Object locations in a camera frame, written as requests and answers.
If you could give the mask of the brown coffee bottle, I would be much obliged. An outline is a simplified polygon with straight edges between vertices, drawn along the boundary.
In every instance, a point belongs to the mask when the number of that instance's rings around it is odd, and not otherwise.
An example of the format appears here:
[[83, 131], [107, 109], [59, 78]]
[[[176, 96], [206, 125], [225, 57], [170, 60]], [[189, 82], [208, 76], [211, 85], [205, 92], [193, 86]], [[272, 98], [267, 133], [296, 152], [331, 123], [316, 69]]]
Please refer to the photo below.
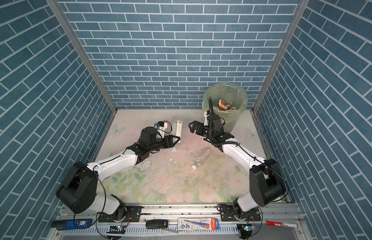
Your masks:
[[232, 107], [229, 103], [227, 103], [226, 101], [224, 100], [219, 100], [217, 102], [217, 108], [221, 111], [228, 111], [228, 110], [232, 110]]

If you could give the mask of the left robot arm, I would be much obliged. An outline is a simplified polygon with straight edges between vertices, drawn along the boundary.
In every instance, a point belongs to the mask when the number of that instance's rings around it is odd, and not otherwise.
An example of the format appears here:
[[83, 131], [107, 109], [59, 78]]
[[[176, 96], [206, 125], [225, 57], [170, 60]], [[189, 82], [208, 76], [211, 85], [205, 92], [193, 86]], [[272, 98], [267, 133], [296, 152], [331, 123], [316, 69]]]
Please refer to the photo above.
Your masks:
[[125, 203], [118, 197], [107, 196], [105, 190], [97, 191], [97, 185], [111, 175], [143, 162], [151, 153], [173, 148], [179, 141], [178, 136], [161, 137], [157, 128], [146, 127], [138, 141], [122, 153], [89, 164], [74, 163], [58, 187], [56, 196], [75, 214], [92, 210], [114, 215], [120, 220], [125, 214]]

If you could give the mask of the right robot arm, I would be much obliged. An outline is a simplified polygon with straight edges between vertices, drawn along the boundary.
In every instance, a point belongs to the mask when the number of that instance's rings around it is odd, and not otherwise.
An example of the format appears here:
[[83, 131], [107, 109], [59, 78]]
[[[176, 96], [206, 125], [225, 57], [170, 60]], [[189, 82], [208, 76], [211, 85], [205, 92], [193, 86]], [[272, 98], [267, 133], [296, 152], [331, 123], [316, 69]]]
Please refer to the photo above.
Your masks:
[[277, 198], [286, 196], [288, 187], [281, 176], [279, 164], [273, 159], [261, 158], [245, 148], [234, 135], [225, 131], [221, 117], [212, 110], [206, 112], [205, 122], [193, 121], [189, 123], [189, 129], [249, 171], [249, 190], [233, 202], [234, 211], [239, 218], [255, 208], [264, 207]]

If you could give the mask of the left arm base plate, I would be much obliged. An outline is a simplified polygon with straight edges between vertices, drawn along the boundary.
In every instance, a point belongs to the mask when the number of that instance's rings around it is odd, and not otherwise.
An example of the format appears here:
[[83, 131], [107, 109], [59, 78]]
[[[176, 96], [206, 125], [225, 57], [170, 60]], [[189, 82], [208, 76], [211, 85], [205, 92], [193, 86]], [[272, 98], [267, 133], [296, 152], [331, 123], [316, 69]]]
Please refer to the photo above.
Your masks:
[[99, 217], [100, 223], [127, 223], [138, 222], [142, 206], [119, 207], [112, 215], [102, 213]]

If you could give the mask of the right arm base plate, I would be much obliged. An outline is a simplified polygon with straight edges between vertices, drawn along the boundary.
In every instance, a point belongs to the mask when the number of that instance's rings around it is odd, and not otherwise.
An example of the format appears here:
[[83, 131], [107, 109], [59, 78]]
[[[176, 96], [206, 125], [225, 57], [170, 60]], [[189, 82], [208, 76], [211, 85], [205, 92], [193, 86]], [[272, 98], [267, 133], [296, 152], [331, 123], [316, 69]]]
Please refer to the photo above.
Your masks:
[[233, 205], [218, 204], [217, 210], [223, 222], [261, 221], [261, 214], [258, 208], [243, 212], [241, 210], [236, 210]]

